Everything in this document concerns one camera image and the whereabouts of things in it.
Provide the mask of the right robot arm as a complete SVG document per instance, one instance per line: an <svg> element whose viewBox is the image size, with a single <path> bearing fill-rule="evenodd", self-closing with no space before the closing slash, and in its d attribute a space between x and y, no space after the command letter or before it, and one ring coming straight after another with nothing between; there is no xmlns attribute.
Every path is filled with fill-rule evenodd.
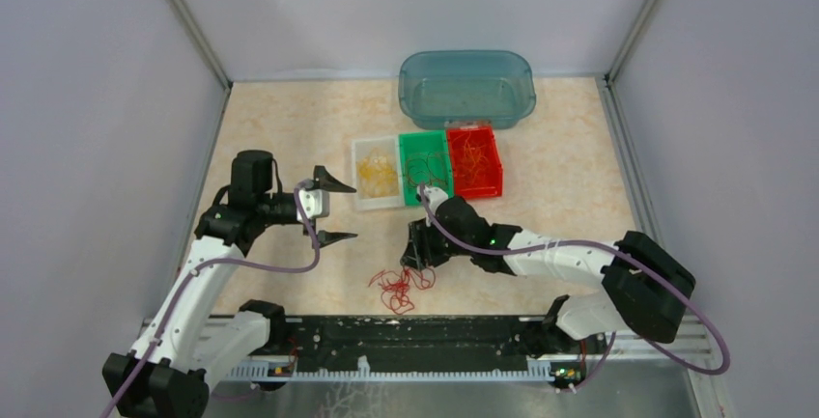
<svg viewBox="0 0 819 418"><path fill-rule="evenodd" d="M456 196L434 215L408 225L404 267L426 269L467 257L488 273L545 277L582 285L590 294L560 296L550 307L544 339L568 352L581 339L629 329L659 344L675 341L694 276L655 240L629 231L616 241L558 239L521 226L491 223Z"/></svg>

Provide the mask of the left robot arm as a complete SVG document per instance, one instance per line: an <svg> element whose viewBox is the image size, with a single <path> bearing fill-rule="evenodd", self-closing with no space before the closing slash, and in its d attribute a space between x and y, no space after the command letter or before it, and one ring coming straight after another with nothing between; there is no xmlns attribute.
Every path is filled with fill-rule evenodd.
<svg viewBox="0 0 819 418"><path fill-rule="evenodd" d="M229 183L201 215L184 264L158 312L127 353L106 359L102 376L111 400L102 416L200 417L213 389L243 358L258 349L267 354L282 351L290 340L285 311L261 300L245 302L208 340L201 334L237 268L306 273L318 265L323 247L351 238L349 233L319 231L316 221L329 216L330 194L353 192L323 165L287 192L272 153L238 153ZM289 225L309 236L314 253L310 264L261 265L246 259L267 228Z"/></svg>

